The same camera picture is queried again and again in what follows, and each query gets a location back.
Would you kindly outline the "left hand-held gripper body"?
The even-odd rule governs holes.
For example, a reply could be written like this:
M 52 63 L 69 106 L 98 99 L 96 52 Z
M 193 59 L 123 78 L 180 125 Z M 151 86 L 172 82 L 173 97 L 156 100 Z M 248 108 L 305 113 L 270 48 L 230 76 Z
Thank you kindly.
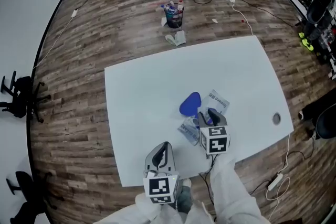
M 168 143 L 168 160 L 165 167 L 155 167 L 152 163 L 154 154 L 163 143 Z M 178 174 L 172 145 L 163 142 L 156 146 L 145 159 L 143 186 L 145 195 L 154 204 L 173 204 L 177 201 L 180 175 Z

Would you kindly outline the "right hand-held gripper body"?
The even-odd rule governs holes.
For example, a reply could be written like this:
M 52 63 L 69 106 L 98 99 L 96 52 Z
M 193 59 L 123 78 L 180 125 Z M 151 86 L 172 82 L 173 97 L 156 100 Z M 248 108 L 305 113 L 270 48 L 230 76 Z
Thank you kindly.
M 228 151 L 230 134 L 227 120 L 222 114 L 219 124 L 209 125 L 204 114 L 198 112 L 198 124 L 200 144 L 207 155 L 224 154 Z

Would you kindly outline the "person's left hand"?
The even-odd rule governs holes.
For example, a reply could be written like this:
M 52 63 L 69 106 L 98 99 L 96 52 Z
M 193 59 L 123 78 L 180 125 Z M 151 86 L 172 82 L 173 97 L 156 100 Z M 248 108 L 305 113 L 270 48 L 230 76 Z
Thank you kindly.
M 188 214 L 193 204 L 191 195 L 192 182 L 189 178 L 182 180 L 182 188 L 177 200 L 177 210 Z

